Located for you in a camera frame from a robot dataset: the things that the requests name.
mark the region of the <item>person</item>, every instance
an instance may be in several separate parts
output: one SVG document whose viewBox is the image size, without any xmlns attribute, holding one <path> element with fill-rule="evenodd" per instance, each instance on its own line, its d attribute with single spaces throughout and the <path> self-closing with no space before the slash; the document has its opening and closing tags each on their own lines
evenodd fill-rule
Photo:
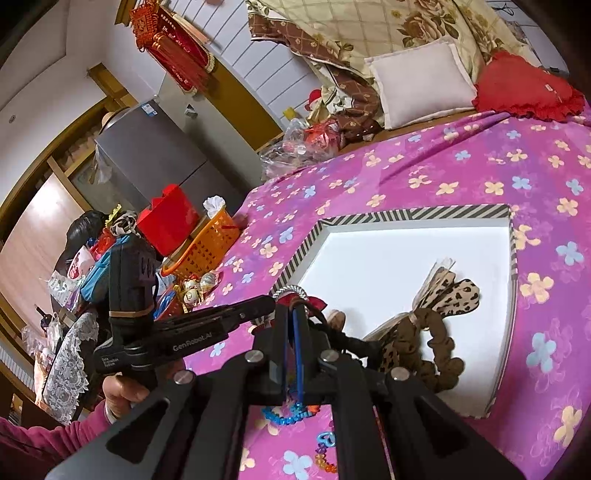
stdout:
<svg viewBox="0 0 591 480">
<path fill-rule="evenodd" d="M 178 361 L 167 368 L 167 377 L 184 369 Z M 150 393 L 135 380 L 112 375 L 103 381 L 105 399 L 88 417 L 66 427 L 25 429 L 0 418 L 0 478 L 43 480 L 55 466 L 107 430 Z"/>
</svg>

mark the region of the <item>beaded bracelet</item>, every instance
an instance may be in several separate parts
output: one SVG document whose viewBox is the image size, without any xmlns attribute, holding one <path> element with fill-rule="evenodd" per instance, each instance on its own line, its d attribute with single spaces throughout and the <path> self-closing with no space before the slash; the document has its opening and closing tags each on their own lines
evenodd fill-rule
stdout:
<svg viewBox="0 0 591 480">
<path fill-rule="evenodd" d="M 318 465 L 322 470 L 328 473 L 337 473 L 339 469 L 334 463 L 330 463 L 326 460 L 326 450 L 328 447 L 334 447 L 335 433 L 334 432 L 322 432 L 317 437 L 318 448 L 316 449 L 316 455 L 314 455 L 314 463 Z"/>
<path fill-rule="evenodd" d="M 310 405 L 309 407 L 306 407 L 301 402 L 295 402 L 295 404 L 290 407 L 291 417 L 282 417 L 275 413 L 271 407 L 262 408 L 262 414 L 265 418 L 275 425 L 293 425 L 298 421 L 313 417 L 319 411 L 320 407 L 318 405 Z"/>
</svg>

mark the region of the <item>wooden door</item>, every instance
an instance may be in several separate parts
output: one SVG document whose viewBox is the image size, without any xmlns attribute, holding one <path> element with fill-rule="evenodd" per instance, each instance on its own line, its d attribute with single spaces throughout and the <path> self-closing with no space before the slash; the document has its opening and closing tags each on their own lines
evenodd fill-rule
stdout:
<svg viewBox="0 0 591 480">
<path fill-rule="evenodd" d="M 28 325 L 41 332 L 35 304 L 52 312 L 46 280 L 66 246 L 66 232 L 82 208 L 52 174 L 0 251 L 0 291 Z"/>
</svg>

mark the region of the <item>floral quilt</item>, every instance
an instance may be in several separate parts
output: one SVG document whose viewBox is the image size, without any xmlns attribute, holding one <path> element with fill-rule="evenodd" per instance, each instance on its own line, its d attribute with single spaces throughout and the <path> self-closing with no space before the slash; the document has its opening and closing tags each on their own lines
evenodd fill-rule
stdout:
<svg viewBox="0 0 591 480">
<path fill-rule="evenodd" d="M 248 227 L 219 266 L 208 306 L 269 292 L 322 217 L 387 209 L 507 203 L 518 249 L 514 334 L 491 415 L 469 423 L 529 480 L 541 480 L 573 440 L 591 402 L 591 109 L 569 122 L 484 113 L 341 155 L 250 192 Z M 252 345 L 250 325 L 187 358 L 197 374 Z M 284 415 L 289 415 L 287 406 Z M 276 426 L 251 407 L 241 480 L 331 479 L 314 463 L 312 418 Z M 334 448 L 327 461 L 336 462 Z"/>
</svg>

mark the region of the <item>white tissue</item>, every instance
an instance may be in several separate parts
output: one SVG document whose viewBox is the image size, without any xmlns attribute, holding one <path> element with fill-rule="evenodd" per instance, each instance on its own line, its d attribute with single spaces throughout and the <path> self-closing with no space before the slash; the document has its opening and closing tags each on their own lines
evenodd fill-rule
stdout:
<svg viewBox="0 0 591 480">
<path fill-rule="evenodd" d="M 215 197 L 209 197 L 205 202 L 203 202 L 203 206 L 207 210 L 207 216 L 209 218 L 213 218 L 217 215 L 217 213 L 226 206 L 226 201 L 216 195 Z"/>
</svg>

